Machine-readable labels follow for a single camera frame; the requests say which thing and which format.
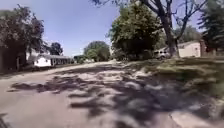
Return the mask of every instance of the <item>street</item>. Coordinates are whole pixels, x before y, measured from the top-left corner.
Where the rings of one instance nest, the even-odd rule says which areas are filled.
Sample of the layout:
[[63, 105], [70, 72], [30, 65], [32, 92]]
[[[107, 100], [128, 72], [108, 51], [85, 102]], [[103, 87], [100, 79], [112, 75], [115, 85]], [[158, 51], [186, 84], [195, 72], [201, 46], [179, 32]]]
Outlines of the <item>street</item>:
[[12, 128], [215, 127], [148, 75], [102, 62], [2, 78], [0, 115]]

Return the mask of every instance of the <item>yard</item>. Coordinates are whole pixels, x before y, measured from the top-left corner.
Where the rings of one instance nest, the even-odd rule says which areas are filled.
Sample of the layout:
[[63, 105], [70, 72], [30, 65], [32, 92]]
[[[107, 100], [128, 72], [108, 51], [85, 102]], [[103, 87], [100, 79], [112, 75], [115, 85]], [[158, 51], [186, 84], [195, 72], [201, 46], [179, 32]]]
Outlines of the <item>yard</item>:
[[150, 72], [160, 81], [176, 81], [183, 92], [199, 92], [219, 99], [224, 96], [224, 58], [145, 61], [130, 66]]

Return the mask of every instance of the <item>parked car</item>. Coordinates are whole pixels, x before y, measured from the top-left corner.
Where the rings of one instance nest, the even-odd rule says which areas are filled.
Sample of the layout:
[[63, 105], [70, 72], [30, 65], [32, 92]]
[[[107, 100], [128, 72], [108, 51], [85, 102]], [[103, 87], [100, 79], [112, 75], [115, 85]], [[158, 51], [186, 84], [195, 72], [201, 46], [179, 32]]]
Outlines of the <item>parked car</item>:
[[155, 51], [154, 56], [156, 59], [163, 60], [169, 58], [170, 54], [165, 50], [161, 50], [161, 51]]

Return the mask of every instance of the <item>blue sky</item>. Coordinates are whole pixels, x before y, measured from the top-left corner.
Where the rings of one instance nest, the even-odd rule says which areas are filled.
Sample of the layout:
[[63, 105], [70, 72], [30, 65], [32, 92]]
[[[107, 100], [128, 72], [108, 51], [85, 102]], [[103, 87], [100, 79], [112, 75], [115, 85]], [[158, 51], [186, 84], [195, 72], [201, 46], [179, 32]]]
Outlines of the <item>blue sky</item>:
[[[45, 41], [60, 42], [64, 55], [82, 54], [83, 48], [93, 40], [110, 44], [105, 35], [113, 20], [119, 16], [118, 8], [107, 4], [100, 8], [90, 0], [1, 0], [0, 9], [29, 6], [38, 19], [44, 20]], [[197, 26], [199, 14], [189, 24]]]

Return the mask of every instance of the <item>tree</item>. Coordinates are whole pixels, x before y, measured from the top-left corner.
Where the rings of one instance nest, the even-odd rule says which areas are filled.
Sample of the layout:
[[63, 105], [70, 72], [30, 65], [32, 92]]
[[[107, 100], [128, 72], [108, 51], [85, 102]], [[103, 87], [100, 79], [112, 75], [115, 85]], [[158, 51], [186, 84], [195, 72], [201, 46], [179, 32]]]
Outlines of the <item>tree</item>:
[[0, 51], [5, 69], [25, 64], [26, 51], [41, 51], [43, 32], [42, 21], [28, 7], [0, 10]]
[[120, 8], [120, 16], [109, 31], [112, 48], [139, 60], [146, 51], [153, 51], [159, 40], [160, 23], [145, 5], [129, 4]]
[[[105, 4], [109, 1], [120, 5], [126, 3], [127, 0], [92, 0], [98, 5]], [[140, 4], [146, 5], [150, 10], [152, 10], [159, 18], [162, 23], [162, 27], [165, 31], [167, 44], [169, 46], [169, 51], [171, 57], [179, 57], [177, 42], [182, 36], [187, 23], [190, 17], [200, 10], [207, 0], [201, 0], [200, 3], [197, 3], [196, 0], [182, 0], [183, 2], [178, 4], [178, 1], [175, 0], [130, 0], [130, 1], [140, 1]], [[178, 10], [183, 9], [184, 15], [177, 15]], [[176, 36], [173, 33], [173, 20], [172, 17], [175, 17], [178, 25], [181, 28], [180, 33]]]
[[160, 33], [159, 41], [155, 45], [155, 49], [160, 49], [166, 47], [166, 35], [164, 32]]
[[52, 43], [50, 47], [50, 53], [51, 55], [61, 55], [63, 53], [61, 44], [58, 42]]
[[110, 48], [103, 41], [93, 41], [84, 48], [84, 55], [89, 59], [98, 61], [108, 61], [110, 59]]
[[[180, 31], [181, 31], [181, 28], [177, 28], [174, 31], [175, 35], [178, 35]], [[186, 29], [184, 30], [182, 37], [179, 40], [179, 43], [200, 40], [200, 39], [201, 39], [201, 34], [197, 31], [197, 29], [192, 26], [187, 26]]]
[[202, 10], [200, 28], [205, 29], [203, 39], [208, 49], [224, 48], [224, 8], [218, 0], [209, 0]]

